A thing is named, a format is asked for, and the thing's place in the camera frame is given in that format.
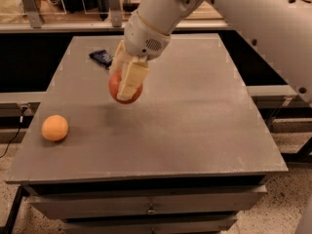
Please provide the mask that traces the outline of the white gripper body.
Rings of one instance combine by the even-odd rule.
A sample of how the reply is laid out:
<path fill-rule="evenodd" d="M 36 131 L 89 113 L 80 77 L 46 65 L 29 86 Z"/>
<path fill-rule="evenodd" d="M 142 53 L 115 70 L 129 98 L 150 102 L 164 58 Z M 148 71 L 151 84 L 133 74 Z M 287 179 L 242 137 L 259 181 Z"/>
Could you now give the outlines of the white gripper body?
<path fill-rule="evenodd" d="M 156 59 L 161 56 L 171 36 L 157 32 L 134 11 L 124 30 L 126 51 L 136 57 Z"/>

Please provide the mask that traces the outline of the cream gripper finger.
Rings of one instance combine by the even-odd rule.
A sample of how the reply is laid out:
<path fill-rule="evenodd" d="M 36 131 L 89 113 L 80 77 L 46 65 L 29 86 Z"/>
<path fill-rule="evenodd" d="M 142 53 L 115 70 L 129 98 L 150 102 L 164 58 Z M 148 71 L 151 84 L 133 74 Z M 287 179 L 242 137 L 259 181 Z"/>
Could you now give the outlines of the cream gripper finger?
<path fill-rule="evenodd" d="M 113 61 L 109 69 L 109 74 L 113 75 L 118 71 L 124 72 L 132 59 L 133 56 L 127 52 L 125 43 L 123 40 L 121 40 L 113 57 Z"/>
<path fill-rule="evenodd" d="M 122 72 L 123 82 L 138 88 L 143 84 L 149 72 L 148 62 L 145 58 L 134 57 L 128 64 L 127 69 Z"/>

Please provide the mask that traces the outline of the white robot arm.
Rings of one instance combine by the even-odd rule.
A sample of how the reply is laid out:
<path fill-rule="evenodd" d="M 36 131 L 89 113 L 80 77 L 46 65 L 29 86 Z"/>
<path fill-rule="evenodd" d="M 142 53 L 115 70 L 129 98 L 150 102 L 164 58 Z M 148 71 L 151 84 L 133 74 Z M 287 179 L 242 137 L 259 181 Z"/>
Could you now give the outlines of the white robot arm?
<path fill-rule="evenodd" d="M 212 5 L 307 103 L 312 103 L 312 8 L 300 0 L 141 0 L 124 30 L 110 72 L 116 98 L 130 101 L 181 20 Z"/>

